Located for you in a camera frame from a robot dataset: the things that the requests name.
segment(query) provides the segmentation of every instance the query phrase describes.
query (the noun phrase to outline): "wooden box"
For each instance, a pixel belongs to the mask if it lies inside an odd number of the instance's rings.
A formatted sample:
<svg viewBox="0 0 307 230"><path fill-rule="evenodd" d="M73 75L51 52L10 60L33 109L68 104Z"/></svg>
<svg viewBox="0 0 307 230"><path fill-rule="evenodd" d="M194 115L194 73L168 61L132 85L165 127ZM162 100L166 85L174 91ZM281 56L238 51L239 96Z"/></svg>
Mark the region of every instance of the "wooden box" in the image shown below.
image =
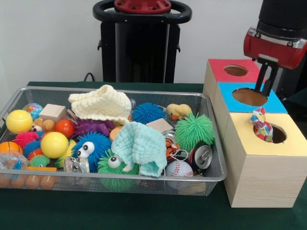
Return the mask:
<svg viewBox="0 0 307 230"><path fill-rule="evenodd" d="M264 101L238 97L237 92L254 93L247 89L255 87L258 74L251 60L210 59L207 64L203 91L213 104L222 140L225 187L232 207L292 207L307 176L307 141L273 91ZM259 107L266 110L274 138L283 135L280 143L255 135L249 120Z"/></svg>

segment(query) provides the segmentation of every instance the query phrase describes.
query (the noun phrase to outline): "white wall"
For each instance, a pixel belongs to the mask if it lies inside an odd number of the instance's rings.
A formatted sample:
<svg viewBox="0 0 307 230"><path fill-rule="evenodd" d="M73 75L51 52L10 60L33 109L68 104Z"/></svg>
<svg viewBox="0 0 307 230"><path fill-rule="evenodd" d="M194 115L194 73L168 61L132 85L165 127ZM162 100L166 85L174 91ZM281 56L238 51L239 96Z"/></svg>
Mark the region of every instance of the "white wall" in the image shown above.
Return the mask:
<svg viewBox="0 0 307 230"><path fill-rule="evenodd" d="M82 81L87 72L101 81L98 1L0 0L0 96L29 81ZM181 1L193 17L181 25L175 82L203 82L208 58L244 58L244 36L262 0Z"/></svg>

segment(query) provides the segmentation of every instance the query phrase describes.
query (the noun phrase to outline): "soda can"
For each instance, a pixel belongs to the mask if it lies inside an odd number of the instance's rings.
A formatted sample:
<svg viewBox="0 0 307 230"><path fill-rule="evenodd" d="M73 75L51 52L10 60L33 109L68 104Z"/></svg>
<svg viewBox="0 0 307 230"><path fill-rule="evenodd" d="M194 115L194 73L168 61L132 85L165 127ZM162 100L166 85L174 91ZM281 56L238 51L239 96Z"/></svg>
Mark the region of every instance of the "soda can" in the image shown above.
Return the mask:
<svg viewBox="0 0 307 230"><path fill-rule="evenodd" d="M200 141L191 151L189 164L198 173L203 172L210 166L212 160L212 149L205 142Z"/></svg>

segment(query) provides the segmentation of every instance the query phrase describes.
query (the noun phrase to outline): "wire mesh basket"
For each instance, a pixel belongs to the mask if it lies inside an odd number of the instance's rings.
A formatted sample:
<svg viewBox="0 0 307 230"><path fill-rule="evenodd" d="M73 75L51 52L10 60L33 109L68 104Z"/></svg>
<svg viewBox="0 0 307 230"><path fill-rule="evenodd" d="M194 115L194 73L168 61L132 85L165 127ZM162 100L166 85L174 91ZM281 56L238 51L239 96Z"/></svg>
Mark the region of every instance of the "wire mesh basket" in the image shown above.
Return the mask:
<svg viewBox="0 0 307 230"><path fill-rule="evenodd" d="M71 108L68 97L71 93L89 92L95 89L54 88L54 87L26 87L18 90L0 113L2 120L0 142L11 141L15 135L9 132L4 124L8 114L15 109L22 109L28 103L63 105ZM168 104L188 104L194 114L205 114L212 121L216 133L213 147L212 162L204 176L173 177L160 176L159 178L142 175L120 175L81 172L45 172L32 170L0 170L0 187L33 189L30 179L37 179L35 189L50 189L61 191L88 191L88 192L125 192L141 194L165 195L196 195L207 196L218 181L226 177L226 166L219 140L217 126L210 99L201 93L178 92L149 92L149 91L121 91L135 100L136 106L151 102L162 107ZM18 176L18 181L10 183L12 177ZM46 187L43 181L52 180L54 186ZM110 184L128 184L129 186L109 186Z"/></svg>

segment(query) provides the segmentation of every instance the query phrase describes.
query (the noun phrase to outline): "green puffer ball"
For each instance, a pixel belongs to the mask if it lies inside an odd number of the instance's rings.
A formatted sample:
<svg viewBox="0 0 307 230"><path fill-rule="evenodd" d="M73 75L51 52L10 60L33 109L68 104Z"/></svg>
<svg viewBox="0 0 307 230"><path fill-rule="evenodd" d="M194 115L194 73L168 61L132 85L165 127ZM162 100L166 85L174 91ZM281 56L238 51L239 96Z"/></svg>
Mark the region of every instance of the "green puffer ball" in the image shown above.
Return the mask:
<svg viewBox="0 0 307 230"><path fill-rule="evenodd" d="M133 169L130 172L123 172L123 169L126 167L124 162L120 163L117 168L111 168L109 166L109 159L114 157L114 153L109 149L106 151L106 157L101 157L98 162L98 173L107 173L107 174L130 174L138 175L139 174L139 165L134 164ZM128 179L100 179L102 185L111 192L124 192L129 190L134 184L137 183L137 180L128 180Z"/></svg>
<svg viewBox="0 0 307 230"><path fill-rule="evenodd" d="M175 138L177 144L186 151L191 151L201 140L210 146L215 140L213 123L206 115L194 117L191 113L188 118L177 122Z"/></svg>

